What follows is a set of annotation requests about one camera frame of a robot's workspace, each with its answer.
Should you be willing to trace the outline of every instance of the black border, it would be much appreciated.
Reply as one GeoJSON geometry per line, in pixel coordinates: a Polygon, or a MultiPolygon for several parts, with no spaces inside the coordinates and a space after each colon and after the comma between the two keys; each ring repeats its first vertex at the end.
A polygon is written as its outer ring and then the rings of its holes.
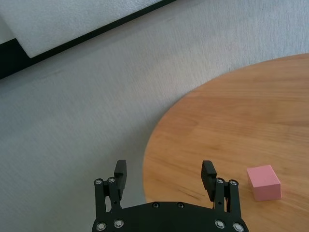
{"type": "Polygon", "coordinates": [[[0,79],[3,79],[15,72],[25,69],[33,64],[36,64],[42,60],[45,60],[51,56],[54,56],[60,52],[67,50],[73,46],[76,46],[86,40],[94,38],[104,32],[107,32],[115,27],[118,27],[124,23],[127,23],[135,18],[138,18],[144,14],[154,11],[162,6],[165,6],[176,0],[162,0],[151,6],[148,6],[142,10],[139,10],[133,14],[123,17],[117,21],[107,24],[99,29],[89,32],[81,37],[64,43],[58,47],[55,47],[47,52],[44,52],[36,57],[29,58],[25,53],[24,49],[21,47],[17,39],[10,40],[3,44],[0,44],[0,79]]]}

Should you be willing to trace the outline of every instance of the wooden table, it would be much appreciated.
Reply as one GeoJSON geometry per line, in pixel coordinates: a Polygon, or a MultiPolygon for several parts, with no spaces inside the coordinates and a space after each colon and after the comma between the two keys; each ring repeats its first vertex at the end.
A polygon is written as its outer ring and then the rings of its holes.
{"type": "Polygon", "coordinates": [[[239,181],[251,232],[309,231],[309,54],[229,72],[177,102],[145,151],[147,201],[212,207],[202,160],[213,162],[218,177],[239,181]],[[282,199],[256,202],[246,170],[266,164],[281,180],[282,199]]]}

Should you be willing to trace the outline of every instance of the white panel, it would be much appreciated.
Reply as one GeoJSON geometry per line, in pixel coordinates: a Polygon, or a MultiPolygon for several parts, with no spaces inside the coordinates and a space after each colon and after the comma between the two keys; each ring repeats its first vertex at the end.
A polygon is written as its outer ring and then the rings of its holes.
{"type": "Polygon", "coordinates": [[[0,0],[0,14],[34,57],[160,0],[0,0]]]}

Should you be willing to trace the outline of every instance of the screw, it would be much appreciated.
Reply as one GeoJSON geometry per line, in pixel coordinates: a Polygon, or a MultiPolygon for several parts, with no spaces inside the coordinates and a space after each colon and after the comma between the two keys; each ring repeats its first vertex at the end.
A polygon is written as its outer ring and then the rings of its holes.
{"type": "Polygon", "coordinates": [[[157,202],[153,203],[153,208],[159,208],[159,203],[157,202]]]}
{"type": "Polygon", "coordinates": [[[217,182],[218,182],[219,184],[222,184],[222,183],[223,183],[223,180],[217,179],[217,182]]]}
{"type": "Polygon", "coordinates": [[[184,204],[182,202],[177,203],[178,208],[184,208],[184,204]]]}
{"type": "Polygon", "coordinates": [[[97,225],[97,231],[103,231],[106,228],[106,224],[104,222],[97,225]]]}
{"type": "Polygon", "coordinates": [[[215,223],[216,226],[217,226],[218,228],[220,228],[220,229],[223,229],[223,228],[225,227],[224,222],[222,222],[222,221],[220,221],[220,220],[216,220],[214,223],[215,223]]]}
{"type": "Polygon", "coordinates": [[[121,228],[121,227],[124,226],[124,224],[125,224],[124,221],[118,219],[118,220],[116,220],[116,221],[114,222],[114,227],[116,227],[116,228],[121,228]]]}
{"type": "Polygon", "coordinates": [[[238,232],[243,232],[243,231],[244,231],[243,226],[240,225],[239,223],[234,223],[234,224],[233,224],[233,227],[234,227],[234,229],[235,229],[236,231],[238,231],[238,232]]]}
{"type": "Polygon", "coordinates": [[[235,180],[231,180],[230,183],[231,183],[232,185],[237,185],[237,182],[236,182],[235,180]]]}
{"type": "Polygon", "coordinates": [[[102,180],[100,180],[100,179],[96,179],[96,181],[95,181],[95,182],[96,182],[96,184],[97,184],[97,185],[99,185],[99,184],[101,184],[101,183],[102,183],[102,180]]]}

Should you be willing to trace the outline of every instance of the pink cube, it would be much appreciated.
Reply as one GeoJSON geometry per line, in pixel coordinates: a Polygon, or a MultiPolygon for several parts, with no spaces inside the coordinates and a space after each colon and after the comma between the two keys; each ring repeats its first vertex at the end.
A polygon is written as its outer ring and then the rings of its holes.
{"type": "Polygon", "coordinates": [[[247,173],[256,201],[281,199],[281,183],[270,165],[248,168],[247,173]]]}

